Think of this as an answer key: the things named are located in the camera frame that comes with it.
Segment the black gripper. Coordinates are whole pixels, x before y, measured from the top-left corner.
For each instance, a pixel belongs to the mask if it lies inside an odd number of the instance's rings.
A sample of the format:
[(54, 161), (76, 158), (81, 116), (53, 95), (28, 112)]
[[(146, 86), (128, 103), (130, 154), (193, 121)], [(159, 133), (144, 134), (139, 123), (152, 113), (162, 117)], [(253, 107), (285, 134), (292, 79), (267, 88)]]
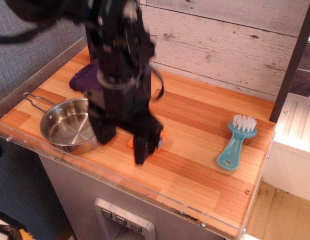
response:
[(135, 163), (143, 165), (159, 143), (163, 125), (150, 113), (151, 75), (143, 74), (134, 83), (113, 84), (110, 88), (84, 91), (89, 101), (89, 121), (98, 141), (105, 145), (116, 127), (133, 134)]

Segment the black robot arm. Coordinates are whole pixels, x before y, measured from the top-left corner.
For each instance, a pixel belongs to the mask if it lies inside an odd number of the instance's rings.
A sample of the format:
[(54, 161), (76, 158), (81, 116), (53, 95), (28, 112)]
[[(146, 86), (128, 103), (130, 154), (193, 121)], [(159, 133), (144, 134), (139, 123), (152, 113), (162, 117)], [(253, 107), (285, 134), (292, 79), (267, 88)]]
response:
[(122, 128), (133, 134), (136, 164), (159, 146), (163, 126), (149, 111), (149, 59), (155, 47), (136, 0), (9, 0), (22, 20), (44, 29), (59, 19), (85, 25), (99, 61), (101, 90), (86, 90), (88, 115), (100, 143)]

